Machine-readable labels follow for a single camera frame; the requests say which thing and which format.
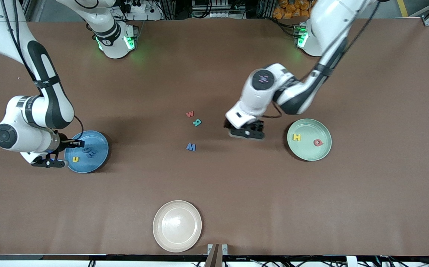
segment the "orange object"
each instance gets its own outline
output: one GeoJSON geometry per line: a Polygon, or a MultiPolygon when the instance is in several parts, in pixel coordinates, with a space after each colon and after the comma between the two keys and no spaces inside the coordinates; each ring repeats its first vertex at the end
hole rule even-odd
{"type": "Polygon", "coordinates": [[[299,16],[300,16],[300,9],[297,9],[292,13],[292,17],[299,17],[299,16]]]}
{"type": "Polygon", "coordinates": [[[275,17],[276,19],[280,20],[284,16],[284,9],[281,9],[280,7],[276,7],[274,9],[274,13],[272,14],[272,17],[275,17]]]}
{"type": "Polygon", "coordinates": [[[296,10],[294,4],[288,4],[287,7],[285,7],[285,12],[293,13],[296,10]]]}
{"type": "Polygon", "coordinates": [[[310,2],[305,2],[302,5],[300,5],[301,10],[308,10],[308,7],[310,7],[310,2]]]}
{"type": "Polygon", "coordinates": [[[287,7],[287,5],[288,5],[288,0],[278,0],[278,5],[279,5],[281,8],[287,7]]]}

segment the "blue letter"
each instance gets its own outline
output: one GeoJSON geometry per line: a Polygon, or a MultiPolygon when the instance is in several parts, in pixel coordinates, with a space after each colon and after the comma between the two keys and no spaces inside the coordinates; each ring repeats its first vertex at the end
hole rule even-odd
{"type": "Polygon", "coordinates": [[[188,143],[188,145],[186,146],[186,150],[196,151],[196,145],[188,143]]]}
{"type": "Polygon", "coordinates": [[[196,120],[193,122],[193,124],[194,124],[194,126],[195,126],[195,127],[198,127],[198,125],[200,125],[200,124],[201,124],[201,120],[200,120],[200,119],[196,119],[196,120]]]}

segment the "white plate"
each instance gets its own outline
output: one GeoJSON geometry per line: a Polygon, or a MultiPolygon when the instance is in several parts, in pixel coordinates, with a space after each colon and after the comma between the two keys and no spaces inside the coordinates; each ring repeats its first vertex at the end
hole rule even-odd
{"type": "Polygon", "coordinates": [[[201,216],[186,201],[170,201],[157,211],[153,232],[156,242],[164,250],[183,252],[198,241],[201,235],[201,216]]]}

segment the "green plate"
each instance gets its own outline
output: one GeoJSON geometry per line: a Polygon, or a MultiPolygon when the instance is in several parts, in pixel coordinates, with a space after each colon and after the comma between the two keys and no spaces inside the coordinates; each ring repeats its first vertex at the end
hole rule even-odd
{"type": "Polygon", "coordinates": [[[317,161],[330,152],[331,135],[319,121],[301,119],[288,129],[287,143],[297,157],[306,161],[317,161]]]}

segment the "blue letter m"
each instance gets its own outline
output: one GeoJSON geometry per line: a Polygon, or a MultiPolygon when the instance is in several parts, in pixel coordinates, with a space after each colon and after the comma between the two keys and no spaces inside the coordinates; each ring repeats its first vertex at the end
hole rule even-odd
{"type": "Polygon", "coordinates": [[[186,150],[195,151],[196,150],[196,145],[188,143],[188,145],[186,146],[186,150]]]}

